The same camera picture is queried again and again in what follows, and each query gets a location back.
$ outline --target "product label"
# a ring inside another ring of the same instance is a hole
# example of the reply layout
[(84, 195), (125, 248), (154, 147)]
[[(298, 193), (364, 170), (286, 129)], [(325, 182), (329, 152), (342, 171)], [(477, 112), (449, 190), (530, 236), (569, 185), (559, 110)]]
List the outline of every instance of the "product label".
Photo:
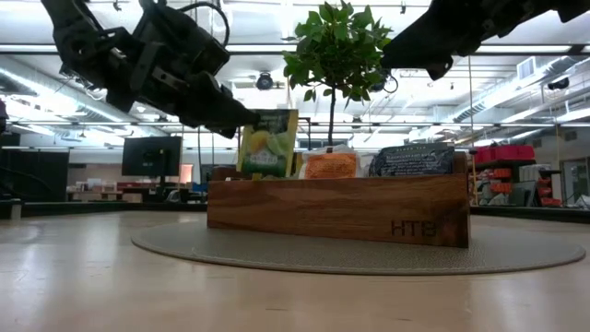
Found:
[(307, 160), (306, 179), (353, 178), (357, 173), (354, 153), (325, 153), (312, 155)]
[(290, 174), (298, 112), (255, 110), (260, 122), (244, 127), (238, 171), (284, 177)]

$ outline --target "wooden table surface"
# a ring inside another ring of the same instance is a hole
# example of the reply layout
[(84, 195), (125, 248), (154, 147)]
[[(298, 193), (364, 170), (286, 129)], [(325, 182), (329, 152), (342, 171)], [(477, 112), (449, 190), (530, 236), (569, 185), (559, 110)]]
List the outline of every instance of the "wooden table surface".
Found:
[[(458, 277), (297, 274), (199, 264), (131, 231), (202, 213), (123, 212), (0, 224), (0, 331), (588, 331), (588, 259)], [(590, 250), (590, 226), (473, 217)]]

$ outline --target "tree trunk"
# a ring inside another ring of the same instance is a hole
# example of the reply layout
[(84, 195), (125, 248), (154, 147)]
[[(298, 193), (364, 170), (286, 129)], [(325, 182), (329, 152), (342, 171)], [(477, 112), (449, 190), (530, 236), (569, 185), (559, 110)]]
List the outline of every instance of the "tree trunk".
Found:
[(330, 126), (328, 127), (328, 146), (332, 147), (332, 132), (334, 131), (334, 107), (336, 106), (336, 87), (332, 87), (332, 102), (330, 103)]

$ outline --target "round mat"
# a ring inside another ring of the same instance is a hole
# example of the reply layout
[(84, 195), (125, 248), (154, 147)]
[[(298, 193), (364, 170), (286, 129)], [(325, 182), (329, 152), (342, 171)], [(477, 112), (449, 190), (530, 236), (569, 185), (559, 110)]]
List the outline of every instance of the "round mat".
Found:
[(469, 249), (208, 229), (204, 222), (139, 231), (135, 245), (205, 263), (357, 275), (455, 275), (554, 267), (585, 256), (580, 245), (527, 231), (472, 229)]

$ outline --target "green package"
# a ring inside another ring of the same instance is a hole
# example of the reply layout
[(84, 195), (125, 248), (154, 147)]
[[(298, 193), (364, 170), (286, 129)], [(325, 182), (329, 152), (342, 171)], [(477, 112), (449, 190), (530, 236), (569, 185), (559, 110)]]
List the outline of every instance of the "green package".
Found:
[(286, 177), (290, 175), (297, 134), (297, 110), (254, 110), (260, 122), (244, 127), (237, 170)]

